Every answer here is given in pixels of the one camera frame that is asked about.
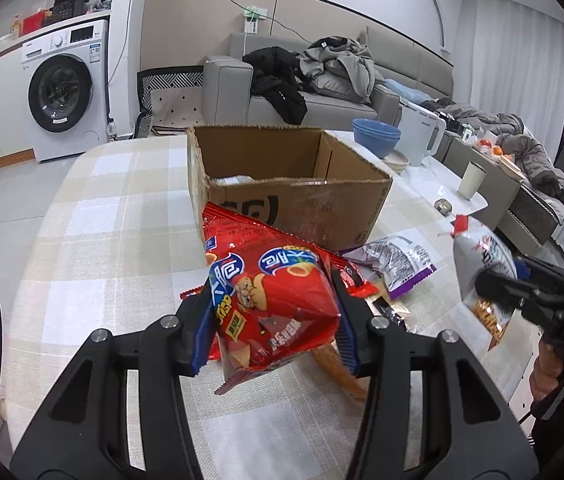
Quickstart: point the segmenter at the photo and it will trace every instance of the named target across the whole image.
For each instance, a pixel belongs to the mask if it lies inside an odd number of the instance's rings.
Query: checkered tablecloth
[[[371,238],[405,230],[438,267],[403,297],[411,323],[422,333],[457,330],[510,397],[531,356],[529,327],[514,317],[485,356],[487,338],[458,306],[452,241],[444,234],[450,225],[396,176]],[[2,392],[13,446],[92,330],[143,330],[175,312],[179,293],[206,276],[188,196],[185,136],[115,142],[80,156],[42,222],[7,329]],[[344,478],[363,406],[310,354],[216,396],[222,381],[217,362],[182,379],[204,478]],[[129,452],[132,464],[142,466],[136,374],[129,374],[128,391]],[[411,412],[417,430],[417,402]]]

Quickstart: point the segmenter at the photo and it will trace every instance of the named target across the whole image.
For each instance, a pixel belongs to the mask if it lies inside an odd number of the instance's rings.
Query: washing machine door
[[[28,106],[44,130],[66,132],[84,117],[92,87],[84,62],[66,55],[53,56],[34,72],[28,87]]]

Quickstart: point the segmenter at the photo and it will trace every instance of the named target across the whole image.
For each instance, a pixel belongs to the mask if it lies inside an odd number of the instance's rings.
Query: black jacket
[[[295,82],[299,60],[289,51],[271,46],[246,54],[242,61],[253,66],[251,93],[271,103],[284,122],[302,124],[306,102]]]

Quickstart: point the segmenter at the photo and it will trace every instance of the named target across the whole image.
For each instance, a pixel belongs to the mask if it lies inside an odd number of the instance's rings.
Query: label on washing machine
[[[96,43],[90,46],[90,62],[96,63],[102,60],[102,44]]]

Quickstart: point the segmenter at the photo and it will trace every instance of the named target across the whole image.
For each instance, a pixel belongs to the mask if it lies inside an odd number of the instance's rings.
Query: purple snack bag
[[[421,282],[436,267],[420,245],[401,235],[389,235],[343,255],[352,262],[380,272],[392,300]]]

